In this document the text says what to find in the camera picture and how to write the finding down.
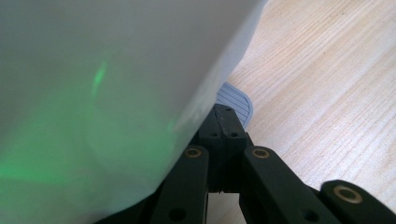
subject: translucent plastic sheet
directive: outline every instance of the translucent plastic sheet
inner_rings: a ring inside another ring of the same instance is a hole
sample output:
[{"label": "translucent plastic sheet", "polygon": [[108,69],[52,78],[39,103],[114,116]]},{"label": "translucent plastic sheet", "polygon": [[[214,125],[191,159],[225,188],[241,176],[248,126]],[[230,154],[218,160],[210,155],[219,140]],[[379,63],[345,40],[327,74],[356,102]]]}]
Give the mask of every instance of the translucent plastic sheet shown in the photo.
[{"label": "translucent plastic sheet", "polygon": [[93,223],[150,195],[262,6],[0,0],[0,223]]}]

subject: wooden table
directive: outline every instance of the wooden table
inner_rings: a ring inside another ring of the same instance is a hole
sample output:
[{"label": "wooden table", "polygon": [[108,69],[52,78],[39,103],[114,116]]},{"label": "wooden table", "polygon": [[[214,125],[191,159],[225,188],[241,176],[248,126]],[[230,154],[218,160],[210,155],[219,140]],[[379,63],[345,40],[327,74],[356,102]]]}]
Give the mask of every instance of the wooden table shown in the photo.
[{"label": "wooden table", "polygon": [[[396,212],[396,1],[272,1],[229,82],[253,142],[305,182],[343,179]],[[207,223],[245,223],[211,195]]]}]

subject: white plastic bag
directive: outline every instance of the white plastic bag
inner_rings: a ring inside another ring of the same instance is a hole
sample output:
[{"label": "white plastic bag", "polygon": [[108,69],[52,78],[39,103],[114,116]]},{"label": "white plastic bag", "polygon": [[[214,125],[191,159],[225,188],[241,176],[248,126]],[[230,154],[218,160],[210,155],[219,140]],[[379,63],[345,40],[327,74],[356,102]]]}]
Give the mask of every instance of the white plastic bag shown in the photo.
[{"label": "white plastic bag", "polygon": [[0,223],[93,223],[150,195],[262,6],[0,0]]}]

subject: green light streak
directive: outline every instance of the green light streak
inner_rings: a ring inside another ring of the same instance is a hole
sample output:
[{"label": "green light streak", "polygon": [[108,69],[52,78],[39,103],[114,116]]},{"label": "green light streak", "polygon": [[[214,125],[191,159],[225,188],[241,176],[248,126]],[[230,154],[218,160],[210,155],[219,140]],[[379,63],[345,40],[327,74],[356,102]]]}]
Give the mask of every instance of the green light streak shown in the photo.
[{"label": "green light streak", "polygon": [[95,78],[93,79],[93,86],[92,86],[92,97],[95,97],[100,84],[103,81],[103,78],[105,77],[107,71],[107,62],[103,62],[99,68],[99,70],[96,72]]}]

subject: blue striped object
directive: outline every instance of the blue striped object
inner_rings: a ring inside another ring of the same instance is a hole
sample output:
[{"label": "blue striped object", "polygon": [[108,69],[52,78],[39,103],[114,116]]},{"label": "blue striped object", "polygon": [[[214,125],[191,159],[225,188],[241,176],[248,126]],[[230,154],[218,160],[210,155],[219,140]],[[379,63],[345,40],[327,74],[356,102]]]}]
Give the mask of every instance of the blue striped object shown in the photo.
[{"label": "blue striped object", "polygon": [[253,104],[246,94],[226,82],[218,91],[216,104],[227,105],[235,110],[236,116],[246,129],[253,115]]}]

